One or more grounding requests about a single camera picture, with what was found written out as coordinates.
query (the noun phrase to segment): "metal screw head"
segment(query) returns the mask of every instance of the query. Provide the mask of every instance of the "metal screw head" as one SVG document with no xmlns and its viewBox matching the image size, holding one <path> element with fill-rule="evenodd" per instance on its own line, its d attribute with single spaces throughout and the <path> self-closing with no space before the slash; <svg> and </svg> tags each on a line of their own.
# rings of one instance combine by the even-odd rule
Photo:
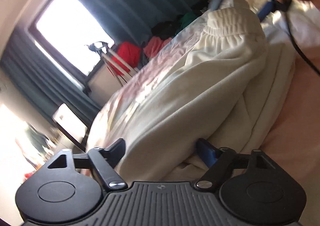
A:
<svg viewBox="0 0 320 226">
<path fill-rule="evenodd" d="M 209 181 L 199 181 L 197 183 L 197 187 L 201 189 L 207 189 L 207 188 L 210 188 L 211 186 L 212 186 L 212 183 Z"/>
<path fill-rule="evenodd" d="M 126 183 L 122 181 L 112 181 L 111 183 L 109 183 L 109 187 L 115 190 L 120 190 L 126 187 Z"/>
</svg>

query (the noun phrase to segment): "black cable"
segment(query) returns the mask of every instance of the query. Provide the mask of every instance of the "black cable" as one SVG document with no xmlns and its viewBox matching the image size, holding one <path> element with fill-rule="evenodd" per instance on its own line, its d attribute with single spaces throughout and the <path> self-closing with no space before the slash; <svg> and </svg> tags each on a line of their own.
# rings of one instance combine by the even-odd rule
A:
<svg viewBox="0 0 320 226">
<path fill-rule="evenodd" d="M 288 32 L 289 32 L 289 37 L 290 37 L 290 40 L 291 40 L 291 43 L 292 43 L 293 47 L 298 52 L 298 54 L 302 57 L 302 59 L 312 68 L 312 70 L 315 71 L 318 76 L 320 76 L 319 69 L 311 62 L 311 60 L 309 58 L 307 58 L 307 56 L 302 52 L 302 50 L 297 45 L 297 43 L 296 43 L 296 41 L 295 41 L 295 39 L 294 39 L 294 37 L 292 35 L 292 32 L 291 32 L 291 27 L 290 27 L 291 23 L 290 23 L 290 20 L 289 20 L 289 17 L 288 17 L 288 13 L 285 12 L 284 15 L 285 15 L 285 21 L 286 21 L 286 24 L 287 24 L 287 29 L 288 29 Z"/>
</svg>

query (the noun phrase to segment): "white fleece blanket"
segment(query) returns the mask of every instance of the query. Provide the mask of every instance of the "white fleece blanket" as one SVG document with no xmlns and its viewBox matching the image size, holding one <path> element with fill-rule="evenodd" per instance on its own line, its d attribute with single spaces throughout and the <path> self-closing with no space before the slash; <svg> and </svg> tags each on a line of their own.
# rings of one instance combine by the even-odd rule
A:
<svg viewBox="0 0 320 226">
<path fill-rule="evenodd" d="M 258 148 L 292 79 L 294 52 L 269 45 L 244 0 L 208 14 L 199 42 L 112 135 L 127 151 L 118 173 L 132 181 L 191 180 L 205 165 L 198 138 L 237 152 Z"/>
</svg>

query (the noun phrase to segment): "red clothing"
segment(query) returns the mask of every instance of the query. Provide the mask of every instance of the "red clothing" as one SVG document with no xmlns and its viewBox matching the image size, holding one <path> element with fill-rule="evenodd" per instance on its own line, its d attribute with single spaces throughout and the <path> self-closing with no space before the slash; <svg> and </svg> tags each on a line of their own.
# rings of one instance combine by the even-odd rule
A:
<svg viewBox="0 0 320 226">
<path fill-rule="evenodd" d="M 126 63 L 128 63 L 130 67 L 135 68 L 139 63 L 140 52 L 141 49 L 138 46 L 133 45 L 129 42 L 123 42 L 117 51 L 117 55 L 121 57 Z M 129 68 L 125 67 L 124 64 L 122 64 L 115 56 L 112 57 L 112 60 L 115 61 L 121 68 L 123 68 L 124 71 L 129 73 Z M 122 73 L 117 68 L 115 68 L 112 64 L 110 65 L 118 75 L 122 75 Z"/>
<path fill-rule="evenodd" d="M 149 59 L 154 58 L 158 54 L 158 52 L 171 40 L 172 38 L 168 38 L 167 40 L 163 41 L 159 37 L 152 37 L 148 45 L 143 48 L 143 52 Z"/>
</svg>

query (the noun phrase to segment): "black plastic device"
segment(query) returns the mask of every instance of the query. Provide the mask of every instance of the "black plastic device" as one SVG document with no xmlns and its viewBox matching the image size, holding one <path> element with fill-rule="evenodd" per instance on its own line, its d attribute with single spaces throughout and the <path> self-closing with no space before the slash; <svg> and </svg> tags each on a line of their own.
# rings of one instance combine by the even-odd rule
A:
<svg viewBox="0 0 320 226">
<path fill-rule="evenodd" d="M 196 151 L 210 167 L 195 182 L 134 182 L 114 171 L 125 153 L 110 148 L 52 157 L 16 193 L 25 226 L 299 225 L 306 204 L 302 187 L 264 152 L 237 154 L 199 139 Z M 76 172 L 90 169 L 93 178 Z M 234 169 L 246 169 L 232 176 Z"/>
</svg>

